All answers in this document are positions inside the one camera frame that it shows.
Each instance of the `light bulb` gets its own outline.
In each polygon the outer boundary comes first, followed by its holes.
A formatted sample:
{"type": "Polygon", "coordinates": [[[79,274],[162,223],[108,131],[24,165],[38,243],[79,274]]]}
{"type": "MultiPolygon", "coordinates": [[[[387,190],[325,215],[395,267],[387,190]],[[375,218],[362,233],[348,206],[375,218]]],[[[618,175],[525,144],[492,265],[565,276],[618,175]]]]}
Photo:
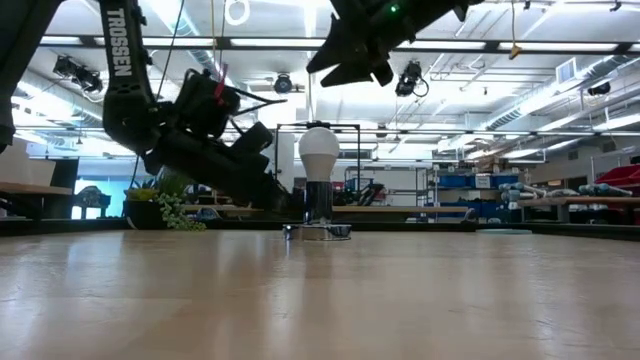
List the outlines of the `light bulb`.
{"type": "Polygon", "coordinates": [[[307,181],[330,181],[340,153],[340,143],[331,130],[323,127],[309,129],[300,138],[298,151],[307,181]]]}

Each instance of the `potted plant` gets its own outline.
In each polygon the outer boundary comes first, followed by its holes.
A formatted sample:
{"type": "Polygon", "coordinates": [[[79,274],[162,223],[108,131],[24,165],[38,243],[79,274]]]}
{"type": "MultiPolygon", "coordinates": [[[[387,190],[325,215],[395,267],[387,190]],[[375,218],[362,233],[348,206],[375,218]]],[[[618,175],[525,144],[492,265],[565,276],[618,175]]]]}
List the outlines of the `potted plant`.
{"type": "Polygon", "coordinates": [[[184,213],[188,177],[170,169],[136,188],[125,190],[124,213],[129,225],[140,230],[205,230],[206,226],[187,218],[184,213]]]}

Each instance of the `wooden tabletop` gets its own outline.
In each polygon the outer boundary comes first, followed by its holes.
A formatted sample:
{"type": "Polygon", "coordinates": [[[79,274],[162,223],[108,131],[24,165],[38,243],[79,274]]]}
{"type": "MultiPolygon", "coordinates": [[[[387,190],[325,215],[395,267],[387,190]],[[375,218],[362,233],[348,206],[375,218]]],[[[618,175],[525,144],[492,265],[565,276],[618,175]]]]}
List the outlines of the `wooden tabletop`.
{"type": "MultiPolygon", "coordinates": [[[[185,205],[187,211],[197,211],[202,208],[209,208],[215,211],[229,212],[259,212],[262,209],[242,208],[225,205],[185,205]]],[[[442,206],[442,207],[422,207],[422,206],[334,206],[334,212],[359,212],[359,213],[461,213],[469,208],[464,206],[442,206]]]]}
{"type": "Polygon", "coordinates": [[[12,194],[54,194],[54,195],[72,195],[69,188],[57,186],[41,186],[0,182],[0,191],[12,194]]]}
{"type": "Polygon", "coordinates": [[[598,197],[598,196],[569,196],[559,198],[542,198],[533,200],[519,200],[520,206],[550,206],[574,204],[609,204],[609,205],[640,205],[638,197],[598,197]]]}

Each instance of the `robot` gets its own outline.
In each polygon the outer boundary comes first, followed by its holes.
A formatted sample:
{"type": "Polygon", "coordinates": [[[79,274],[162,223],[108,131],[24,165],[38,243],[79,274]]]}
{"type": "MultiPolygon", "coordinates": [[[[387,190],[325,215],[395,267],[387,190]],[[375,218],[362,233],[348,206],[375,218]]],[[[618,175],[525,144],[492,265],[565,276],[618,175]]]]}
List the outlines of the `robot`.
{"type": "MultiPolygon", "coordinates": [[[[0,4],[0,153],[15,132],[11,96],[63,1],[0,4]]],[[[481,1],[332,0],[340,20],[333,17],[331,33],[307,71],[339,65],[323,86],[371,81],[371,74],[385,85],[393,77],[389,51],[415,40],[418,31],[451,10],[464,20],[468,6],[481,1]]],[[[174,103],[157,101],[146,71],[151,60],[142,44],[146,19],[138,0],[98,2],[109,68],[105,132],[140,156],[151,174],[167,166],[256,208],[284,211],[294,206],[287,190],[264,172],[269,160],[260,152],[273,137],[264,125],[255,124],[231,146],[219,141],[227,122],[241,112],[239,94],[251,94],[190,69],[174,103]]]]}

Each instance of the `lamp base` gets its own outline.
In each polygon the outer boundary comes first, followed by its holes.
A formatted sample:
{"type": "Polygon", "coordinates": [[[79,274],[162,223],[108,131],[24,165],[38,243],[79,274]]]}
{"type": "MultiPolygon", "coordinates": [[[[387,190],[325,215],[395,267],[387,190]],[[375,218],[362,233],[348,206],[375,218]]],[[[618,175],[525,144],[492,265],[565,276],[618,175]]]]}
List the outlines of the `lamp base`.
{"type": "Polygon", "coordinates": [[[351,225],[345,224],[292,224],[282,228],[289,241],[343,241],[351,239],[351,225]]]}

